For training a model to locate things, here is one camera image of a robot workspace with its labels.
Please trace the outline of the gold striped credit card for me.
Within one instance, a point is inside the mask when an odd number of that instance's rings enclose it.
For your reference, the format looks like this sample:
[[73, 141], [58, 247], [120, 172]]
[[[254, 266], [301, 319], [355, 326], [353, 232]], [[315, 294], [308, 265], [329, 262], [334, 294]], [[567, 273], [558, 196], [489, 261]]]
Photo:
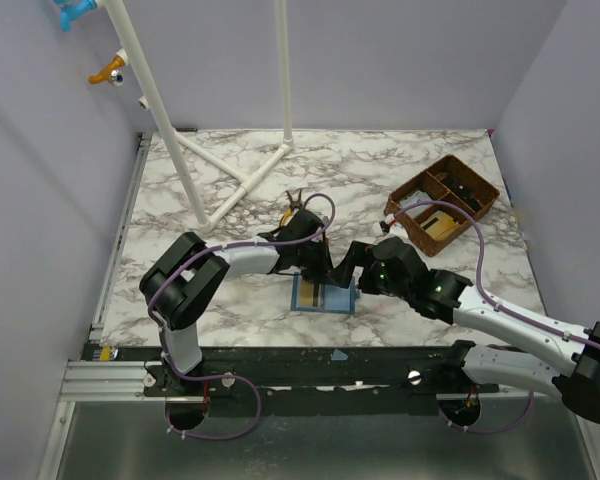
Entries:
[[321, 284], [304, 282], [298, 285], [296, 304], [302, 308], [321, 308], [324, 302], [324, 288]]

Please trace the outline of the blue card holder wallet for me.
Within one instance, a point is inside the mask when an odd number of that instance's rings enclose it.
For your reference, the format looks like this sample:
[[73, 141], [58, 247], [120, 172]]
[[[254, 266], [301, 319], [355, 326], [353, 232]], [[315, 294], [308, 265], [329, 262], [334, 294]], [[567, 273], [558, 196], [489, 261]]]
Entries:
[[356, 289], [354, 281], [351, 281], [347, 288], [340, 288], [329, 284], [321, 284], [324, 288], [324, 302], [321, 308], [302, 308], [297, 306], [297, 289], [298, 285], [302, 281], [308, 282], [300, 275], [294, 276], [290, 305], [292, 311], [334, 314], [353, 314], [356, 311], [356, 301], [359, 299], [359, 292]]

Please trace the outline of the gold VIP credit card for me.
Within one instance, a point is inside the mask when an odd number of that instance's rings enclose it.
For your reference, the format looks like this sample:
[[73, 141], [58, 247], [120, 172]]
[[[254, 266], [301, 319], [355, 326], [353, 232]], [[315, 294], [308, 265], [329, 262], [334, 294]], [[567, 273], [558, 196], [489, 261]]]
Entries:
[[424, 232], [435, 241], [443, 241], [455, 231], [458, 226], [459, 223], [442, 210], [434, 212], [420, 224], [420, 227]]

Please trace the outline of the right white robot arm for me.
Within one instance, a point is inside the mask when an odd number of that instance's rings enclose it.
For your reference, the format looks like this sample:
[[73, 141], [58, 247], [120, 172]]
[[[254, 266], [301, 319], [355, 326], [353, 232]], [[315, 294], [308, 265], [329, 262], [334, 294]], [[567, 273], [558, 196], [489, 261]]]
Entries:
[[476, 280], [430, 269], [397, 237], [353, 242], [328, 283], [346, 287], [361, 268], [359, 289], [405, 301], [421, 316], [470, 328], [508, 343], [509, 353], [475, 345], [444, 362], [440, 379], [460, 392], [474, 382], [559, 398], [572, 413], [600, 424], [600, 322], [591, 328], [536, 314], [487, 292]]

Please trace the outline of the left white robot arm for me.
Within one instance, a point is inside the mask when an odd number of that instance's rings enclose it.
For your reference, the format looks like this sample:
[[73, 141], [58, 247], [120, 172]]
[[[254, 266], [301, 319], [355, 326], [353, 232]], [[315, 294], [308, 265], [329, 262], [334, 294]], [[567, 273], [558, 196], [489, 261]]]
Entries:
[[327, 220], [301, 209], [284, 226], [250, 240], [209, 246], [186, 232], [161, 255], [139, 283], [170, 368], [167, 382], [181, 395], [202, 380], [197, 320], [222, 282], [244, 275], [270, 275], [291, 268], [330, 268], [324, 232]]

